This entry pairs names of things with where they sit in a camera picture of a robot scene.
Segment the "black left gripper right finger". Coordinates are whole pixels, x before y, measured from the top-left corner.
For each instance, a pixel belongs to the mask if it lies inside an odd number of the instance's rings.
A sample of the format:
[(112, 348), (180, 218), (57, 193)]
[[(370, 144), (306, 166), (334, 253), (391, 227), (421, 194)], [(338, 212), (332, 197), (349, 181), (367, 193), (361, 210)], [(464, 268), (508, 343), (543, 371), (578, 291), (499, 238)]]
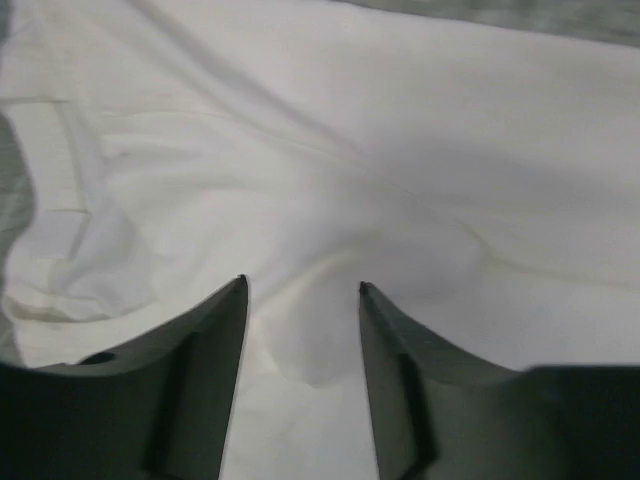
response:
[(450, 343), (370, 283), (359, 326), (383, 479), (635, 479), (639, 370), (514, 371)]

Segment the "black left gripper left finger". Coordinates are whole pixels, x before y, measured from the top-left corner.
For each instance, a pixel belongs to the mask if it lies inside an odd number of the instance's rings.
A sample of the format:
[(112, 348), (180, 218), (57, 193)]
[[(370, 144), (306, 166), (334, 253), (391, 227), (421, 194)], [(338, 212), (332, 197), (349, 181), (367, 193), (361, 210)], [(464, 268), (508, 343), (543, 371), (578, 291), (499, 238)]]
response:
[(238, 277), (77, 365), (1, 366), (5, 479), (215, 479), (247, 323)]

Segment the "cream white t shirt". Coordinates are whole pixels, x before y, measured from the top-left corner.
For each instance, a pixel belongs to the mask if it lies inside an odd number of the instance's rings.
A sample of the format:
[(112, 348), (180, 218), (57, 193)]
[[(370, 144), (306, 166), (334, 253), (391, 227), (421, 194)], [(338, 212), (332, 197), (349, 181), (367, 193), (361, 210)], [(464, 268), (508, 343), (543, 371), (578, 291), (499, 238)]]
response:
[(3, 307), (76, 366), (234, 275), (227, 479), (374, 479), (356, 284), (501, 366), (639, 360), (639, 52), (335, 1), (15, 1)]

